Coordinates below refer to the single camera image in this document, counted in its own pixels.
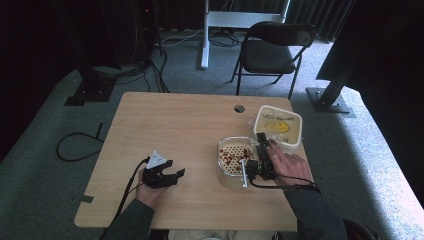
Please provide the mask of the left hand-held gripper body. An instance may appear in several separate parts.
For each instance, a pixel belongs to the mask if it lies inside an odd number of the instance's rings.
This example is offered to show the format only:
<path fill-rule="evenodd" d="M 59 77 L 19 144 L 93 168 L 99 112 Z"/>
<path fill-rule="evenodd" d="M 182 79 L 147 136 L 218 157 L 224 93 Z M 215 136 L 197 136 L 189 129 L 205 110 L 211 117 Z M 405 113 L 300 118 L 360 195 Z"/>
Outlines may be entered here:
<path fill-rule="evenodd" d="M 143 182 L 152 189 L 166 188 L 176 184 L 168 183 L 168 175 L 164 174 L 160 169 L 160 165 L 164 164 L 168 159 L 162 157 L 157 151 L 150 156 L 147 167 L 143 170 Z"/>

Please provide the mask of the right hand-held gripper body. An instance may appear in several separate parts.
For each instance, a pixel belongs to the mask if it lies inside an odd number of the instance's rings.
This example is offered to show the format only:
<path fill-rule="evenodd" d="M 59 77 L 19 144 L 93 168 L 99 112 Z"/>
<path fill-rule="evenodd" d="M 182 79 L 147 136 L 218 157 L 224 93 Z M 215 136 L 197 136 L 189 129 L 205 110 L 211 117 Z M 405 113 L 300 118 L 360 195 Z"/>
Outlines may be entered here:
<path fill-rule="evenodd" d="M 274 180 L 276 178 L 276 171 L 266 153 L 259 153 L 257 160 L 242 159 L 240 163 L 244 188 L 247 188 L 249 185 L 260 188 L 260 185 L 254 183 L 257 176 L 260 176 L 264 181 Z"/>

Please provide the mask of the cream square container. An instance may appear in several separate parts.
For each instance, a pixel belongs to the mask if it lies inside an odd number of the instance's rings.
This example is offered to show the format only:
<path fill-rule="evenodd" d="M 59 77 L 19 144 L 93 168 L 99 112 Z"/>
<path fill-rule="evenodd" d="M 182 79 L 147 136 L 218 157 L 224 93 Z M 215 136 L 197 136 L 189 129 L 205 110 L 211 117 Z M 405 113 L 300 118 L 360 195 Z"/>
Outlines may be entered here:
<path fill-rule="evenodd" d="M 250 137 L 234 136 L 222 139 L 217 145 L 217 176 L 220 183 L 231 190 L 243 189 L 240 161 L 257 160 L 257 142 Z"/>

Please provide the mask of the person's left hand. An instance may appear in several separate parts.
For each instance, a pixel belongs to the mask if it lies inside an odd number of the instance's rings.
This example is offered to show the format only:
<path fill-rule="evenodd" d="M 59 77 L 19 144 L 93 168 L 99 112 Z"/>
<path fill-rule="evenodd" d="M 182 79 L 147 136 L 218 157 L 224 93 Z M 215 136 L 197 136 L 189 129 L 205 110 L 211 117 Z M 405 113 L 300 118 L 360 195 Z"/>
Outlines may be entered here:
<path fill-rule="evenodd" d="M 138 183 L 136 187 L 135 198 L 143 204 L 154 209 L 166 188 L 152 189 L 143 182 L 143 170 L 138 172 Z"/>

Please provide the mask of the person's right hand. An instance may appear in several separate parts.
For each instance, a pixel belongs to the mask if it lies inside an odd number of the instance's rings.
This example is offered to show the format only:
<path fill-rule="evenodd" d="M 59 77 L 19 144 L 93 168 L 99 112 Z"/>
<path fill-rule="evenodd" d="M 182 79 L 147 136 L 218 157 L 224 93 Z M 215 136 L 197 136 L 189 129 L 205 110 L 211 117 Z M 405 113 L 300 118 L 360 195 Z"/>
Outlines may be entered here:
<path fill-rule="evenodd" d="M 309 163 L 297 154 L 285 153 L 275 141 L 270 141 L 267 154 L 277 173 L 278 186 L 306 185 L 313 181 Z"/>

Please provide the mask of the grey tape piece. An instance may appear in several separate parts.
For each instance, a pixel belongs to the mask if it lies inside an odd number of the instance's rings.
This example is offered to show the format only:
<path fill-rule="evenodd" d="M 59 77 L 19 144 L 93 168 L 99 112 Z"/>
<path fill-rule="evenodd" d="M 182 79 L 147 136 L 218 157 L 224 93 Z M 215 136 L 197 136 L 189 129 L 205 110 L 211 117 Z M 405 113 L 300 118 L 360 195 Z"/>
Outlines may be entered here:
<path fill-rule="evenodd" d="M 83 202 L 83 203 L 92 203 L 93 201 L 94 201 L 94 197 L 92 197 L 92 196 L 86 196 L 86 195 L 78 195 L 78 196 L 75 196 L 74 198 L 73 198 L 73 202 L 77 202 L 77 203 L 81 203 L 81 202 Z"/>

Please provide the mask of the black metal stand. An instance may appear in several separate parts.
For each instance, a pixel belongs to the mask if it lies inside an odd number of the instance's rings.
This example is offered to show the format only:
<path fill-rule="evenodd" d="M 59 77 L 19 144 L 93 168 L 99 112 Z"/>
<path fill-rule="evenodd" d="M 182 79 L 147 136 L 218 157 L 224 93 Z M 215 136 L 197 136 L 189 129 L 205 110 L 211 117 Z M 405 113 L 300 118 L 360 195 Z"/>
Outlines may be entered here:
<path fill-rule="evenodd" d="M 66 106 L 107 102 L 117 79 L 100 76 L 95 66 L 119 69 L 102 0 L 47 0 L 52 22 L 81 76 L 81 83 Z"/>
<path fill-rule="evenodd" d="M 350 79 L 353 69 L 352 65 L 347 65 L 326 88 L 308 87 L 306 89 L 316 112 L 339 113 L 344 118 L 356 117 L 353 109 L 345 103 L 341 96 L 341 91 Z"/>

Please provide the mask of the black folding chair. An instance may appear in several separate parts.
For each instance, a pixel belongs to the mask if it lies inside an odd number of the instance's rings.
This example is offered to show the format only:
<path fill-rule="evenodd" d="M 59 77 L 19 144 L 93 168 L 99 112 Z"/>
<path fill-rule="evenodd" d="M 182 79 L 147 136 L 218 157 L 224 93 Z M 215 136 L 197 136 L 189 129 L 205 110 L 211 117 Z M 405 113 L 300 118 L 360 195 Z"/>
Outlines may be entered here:
<path fill-rule="evenodd" d="M 317 36 L 311 24 L 286 24 L 271 21 L 252 25 L 242 41 L 232 73 L 237 78 L 236 94 L 240 94 L 243 76 L 275 76 L 276 84 L 284 75 L 292 74 L 288 99 L 291 98 L 304 51 Z"/>

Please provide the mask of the black round seat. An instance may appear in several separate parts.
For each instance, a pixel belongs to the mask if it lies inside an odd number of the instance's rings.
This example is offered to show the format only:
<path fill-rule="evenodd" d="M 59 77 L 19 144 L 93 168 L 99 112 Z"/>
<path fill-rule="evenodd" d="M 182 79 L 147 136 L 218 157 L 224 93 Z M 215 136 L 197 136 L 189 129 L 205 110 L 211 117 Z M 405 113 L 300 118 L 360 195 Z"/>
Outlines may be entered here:
<path fill-rule="evenodd" d="M 343 220 L 348 240 L 380 240 L 377 232 L 353 220 Z"/>

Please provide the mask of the dark curtain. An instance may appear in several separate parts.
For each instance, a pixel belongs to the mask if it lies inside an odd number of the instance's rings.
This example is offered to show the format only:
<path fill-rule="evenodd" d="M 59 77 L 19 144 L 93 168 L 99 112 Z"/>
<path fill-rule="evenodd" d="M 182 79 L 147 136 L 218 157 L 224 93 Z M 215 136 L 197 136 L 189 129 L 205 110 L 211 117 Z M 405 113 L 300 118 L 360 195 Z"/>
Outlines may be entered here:
<path fill-rule="evenodd" d="M 334 41 L 356 0 L 290 0 L 286 22 L 312 24 L 318 37 Z"/>

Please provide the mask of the white desk frame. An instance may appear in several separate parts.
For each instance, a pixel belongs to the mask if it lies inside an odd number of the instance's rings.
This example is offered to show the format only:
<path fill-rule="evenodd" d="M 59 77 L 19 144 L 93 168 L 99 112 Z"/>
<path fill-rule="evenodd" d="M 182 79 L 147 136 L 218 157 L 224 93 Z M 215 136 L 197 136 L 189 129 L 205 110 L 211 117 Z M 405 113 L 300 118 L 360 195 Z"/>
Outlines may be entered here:
<path fill-rule="evenodd" d="M 200 67 L 205 70 L 209 66 L 209 28 L 250 28 L 255 23 L 261 21 L 273 21 L 284 23 L 287 18 L 291 0 L 284 0 L 280 13 L 258 13 L 258 12 L 232 12 L 232 11 L 212 11 L 209 9 L 210 0 L 204 0 L 204 36 Z"/>

